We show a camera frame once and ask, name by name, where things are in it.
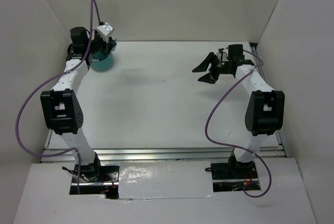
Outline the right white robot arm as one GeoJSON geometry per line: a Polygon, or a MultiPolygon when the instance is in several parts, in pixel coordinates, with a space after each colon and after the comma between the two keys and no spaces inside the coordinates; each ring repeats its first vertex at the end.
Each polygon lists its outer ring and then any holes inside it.
{"type": "Polygon", "coordinates": [[[285,94],[266,83],[258,72],[263,61],[258,60],[255,64],[245,57],[247,52],[241,44],[232,44],[220,48],[217,53],[210,52],[192,70],[194,73],[204,72],[205,75],[198,81],[208,84],[215,84],[221,75],[232,75],[236,79],[236,83],[214,106],[215,110],[238,85],[243,85],[248,93],[244,122],[249,135],[243,145],[231,144],[233,151],[229,158],[228,173],[233,178],[240,178],[245,173],[245,164],[254,160],[267,137],[283,125],[285,94]]]}

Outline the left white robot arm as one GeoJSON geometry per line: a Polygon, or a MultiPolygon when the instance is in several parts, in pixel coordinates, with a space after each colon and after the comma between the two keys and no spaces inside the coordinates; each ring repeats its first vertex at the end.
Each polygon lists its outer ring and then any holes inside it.
{"type": "Polygon", "coordinates": [[[75,168],[72,174],[88,182],[102,179],[103,169],[82,130],[84,113],[76,93],[90,65],[111,57],[116,47],[116,41],[111,37],[112,31],[113,27],[108,23],[100,23],[91,34],[84,27],[72,28],[65,74],[51,90],[40,95],[47,128],[57,134],[74,154],[75,168]]]}

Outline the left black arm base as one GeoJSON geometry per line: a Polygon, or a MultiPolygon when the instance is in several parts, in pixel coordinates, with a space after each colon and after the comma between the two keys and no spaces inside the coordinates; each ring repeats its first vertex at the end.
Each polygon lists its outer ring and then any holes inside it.
{"type": "Polygon", "coordinates": [[[73,169],[62,166],[62,170],[71,174],[70,195],[104,195],[107,199],[118,199],[118,185],[120,177],[120,166],[102,166],[99,161],[90,168],[80,167],[78,175],[78,165],[73,169]]]}

